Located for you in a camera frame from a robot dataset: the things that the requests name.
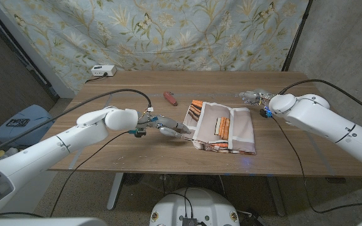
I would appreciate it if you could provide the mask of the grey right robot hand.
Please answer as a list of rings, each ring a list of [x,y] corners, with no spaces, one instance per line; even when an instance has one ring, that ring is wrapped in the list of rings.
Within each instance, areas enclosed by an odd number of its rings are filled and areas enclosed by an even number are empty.
[[[267,92],[263,89],[247,90],[238,94],[238,97],[242,98],[246,104],[263,106],[268,106],[269,102],[274,96],[275,94]]]

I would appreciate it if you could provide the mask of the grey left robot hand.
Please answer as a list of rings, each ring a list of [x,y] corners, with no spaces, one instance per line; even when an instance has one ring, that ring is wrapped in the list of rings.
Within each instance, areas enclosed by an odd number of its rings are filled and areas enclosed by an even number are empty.
[[[138,120],[136,129],[145,130],[147,127],[156,128],[165,136],[180,139],[183,139],[186,134],[191,133],[186,125],[164,116],[144,115]]]

